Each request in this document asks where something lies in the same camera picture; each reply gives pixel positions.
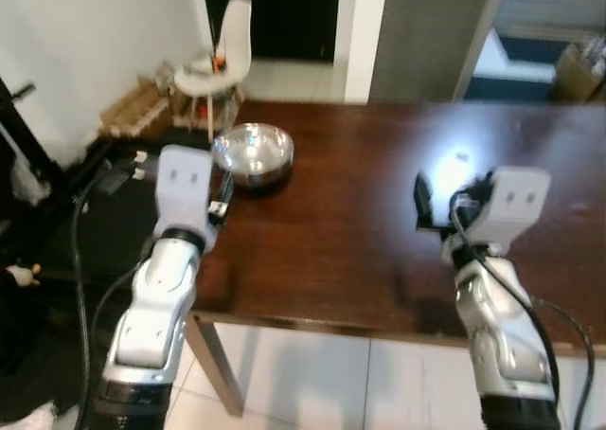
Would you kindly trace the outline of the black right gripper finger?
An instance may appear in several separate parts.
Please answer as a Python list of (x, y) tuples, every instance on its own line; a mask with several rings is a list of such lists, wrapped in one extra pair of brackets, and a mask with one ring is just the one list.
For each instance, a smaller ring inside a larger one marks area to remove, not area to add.
[(417, 230), (433, 230), (432, 188), (427, 176), (421, 171), (413, 183), (413, 202), (417, 213)]

